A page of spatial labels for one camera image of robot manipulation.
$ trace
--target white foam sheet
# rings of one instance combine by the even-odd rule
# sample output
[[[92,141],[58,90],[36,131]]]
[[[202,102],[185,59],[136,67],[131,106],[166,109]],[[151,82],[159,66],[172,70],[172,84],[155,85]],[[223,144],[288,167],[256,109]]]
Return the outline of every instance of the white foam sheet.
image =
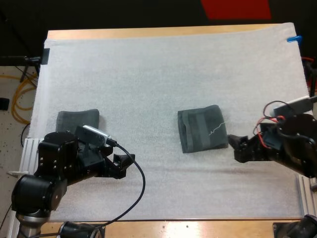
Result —
[[[55,130],[59,111],[100,111],[143,168],[144,197],[124,219],[301,216],[295,173],[275,162],[239,164],[233,149],[182,154],[177,111],[220,106],[228,134],[252,135],[264,105],[308,94],[292,23],[179,37],[46,40],[30,136]],[[69,186],[52,220],[110,220],[139,196],[131,166],[121,180]]]

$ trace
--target black background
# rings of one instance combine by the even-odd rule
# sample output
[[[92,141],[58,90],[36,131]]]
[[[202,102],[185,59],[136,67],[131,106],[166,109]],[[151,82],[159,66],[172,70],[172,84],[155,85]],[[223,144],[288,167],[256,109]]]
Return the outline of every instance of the black background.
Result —
[[[272,20],[208,20],[200,0],[0,0],[0,57],[40,56],[48,30],[294,22],[303,56],[317,56],[317,1],[269,0]],[[12,25],[30,49],[13,35]],[[0,59],[0,65],[6,60]]]

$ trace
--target folded gray towel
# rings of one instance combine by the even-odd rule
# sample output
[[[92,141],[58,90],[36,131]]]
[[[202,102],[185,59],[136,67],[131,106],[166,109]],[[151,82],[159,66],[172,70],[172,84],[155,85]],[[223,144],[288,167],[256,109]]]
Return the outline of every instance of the folded gray towel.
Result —
[[[99,111],[91,109],[82,112],[59,112],[56,120],[56,131],[75,133],[77,126],[90,125],[99,127]]]
[[[225,122],[218,105],[178,112],[183,153],[228,147]]]

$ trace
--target speckled floor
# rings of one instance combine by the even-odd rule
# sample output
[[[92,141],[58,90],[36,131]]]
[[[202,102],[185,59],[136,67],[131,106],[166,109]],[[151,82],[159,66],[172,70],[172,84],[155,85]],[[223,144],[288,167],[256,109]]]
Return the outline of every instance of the speckled floor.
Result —
[[[34,72],[34,68],[28,70],[29,73]],[[13,66],[0,66],[0,75],[21,76],[21,72]],[[9,98],[10,104],[8,111],[0,111],[0,222],[5,212],[11,204],[11,193],[16,182],[16,178],[6,174],[7,171],[19,170],[22,146],[20,143],[20,135],[24,124],[14,120],[11,115],[12,96],[19,85],[19,80],[0,78],[0,98]],[[24,94],[18,103],[23,107],[29,107],[33,104],[35,91]],[[32,111],[18,112],[25,119],[30,120]],[[1,231],[0,238],[6,236],[8,227],[8,219],[6,219]]]

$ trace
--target blue clip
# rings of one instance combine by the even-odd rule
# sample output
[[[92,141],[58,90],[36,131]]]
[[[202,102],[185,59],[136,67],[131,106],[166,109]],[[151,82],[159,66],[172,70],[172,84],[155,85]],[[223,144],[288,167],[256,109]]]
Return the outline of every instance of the blue clip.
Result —
[[[297,42],[298,42],[298,45],[301,45],[302,40],[303,40],[303,37],[302,37],[302,36],[294,36],[294,37],[288,38],[288,39],[287,39],[287,42],[297,41]]]

